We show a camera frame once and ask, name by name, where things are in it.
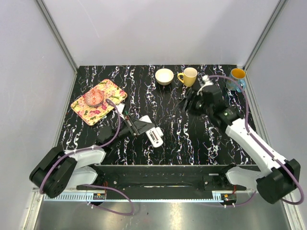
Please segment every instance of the white wall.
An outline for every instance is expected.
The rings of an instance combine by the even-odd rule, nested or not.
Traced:
[[[16,230],[73,72],[33,0],[1,0],[0,31],[0,228]]]
[[[244,65],[278,0],[44,0],[77,65]]]
[[[273,148],[301,164],[307,195],[307,1],[288,1],[250,68],[255,92]],[[307,224],[307,201],[300,206]]]

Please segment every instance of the mug handle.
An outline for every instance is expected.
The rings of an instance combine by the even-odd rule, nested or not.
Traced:
[[[178,77],[179,81],[181,81],[183,83],[183,77],[181,79],[180,76],[184,76],[184,73],[177,74],[177,77]]]
[[[241,87],[242,87],[242,89],[243,89],[243,91],[244,91],[245,88],[246,88],[245,80],[240,80],[240,81],[239,81],[239,84],[241,85]]]

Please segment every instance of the floral placemat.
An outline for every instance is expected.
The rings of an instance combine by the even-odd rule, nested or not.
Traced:
[[[83,96],[79,97],[71,104],[71,108],[75,111],[83,121],[89,126],[96,124],[101,118],[109,113],[114,107],[110,106],[106,99],[109,98],[115,104],[119,104],[127,98],[126,92],[114,84],[111,80],[105,79],[94,87],[104,92],[104,102],[98,107],[88,106]]]

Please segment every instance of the marble pattern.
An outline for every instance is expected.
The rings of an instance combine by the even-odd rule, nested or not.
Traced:
[[[121,165],[204,165],[204,164],[254,164],[251,158],[225,134],[221,134],[209,121],[207,115],[194,116],[176,109],[187,88],[177,79],[177,73],[187,67],[197,69],[198,81],[205,74],[229,76],[234,65],[159,65],[159,66],[83,66],[79,68],[71,95],[75,101],[82,94],[104,79],[112,80],[127,94],[125,109],[135,118],[148,115],[159,126],[164,143],[153,148],[145,134],[138,138],[125,138],[117,144],[112,164]],[[159,85],[154,78],[158,69],[168,68],[174,72],[174,80],[168,86]],[[244,114],[243,95],[227,90],[223,79],[213,80],[222,90],[225,101],[235,105]],[[252,116],[249,124],[254,129]],[[117,127],[117,114],[109,113],[106,119],[88,126],[68,107],[59,144],[64,149],[79,149],[95,143],[102,126]]]

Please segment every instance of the blue mug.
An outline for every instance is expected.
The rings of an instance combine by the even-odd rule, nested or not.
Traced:
[[[242,87],[243,90],[246,88],[246,83],[244,80],[245,78],[244,70],[238,68],[233,69],[231,70],[229,77],[235,80]],[[227,80],[226,88],[228,88],[229,90],[237,90],[238,92],[241,92],[241,90],[237,87],[237,85],[230,80]]]

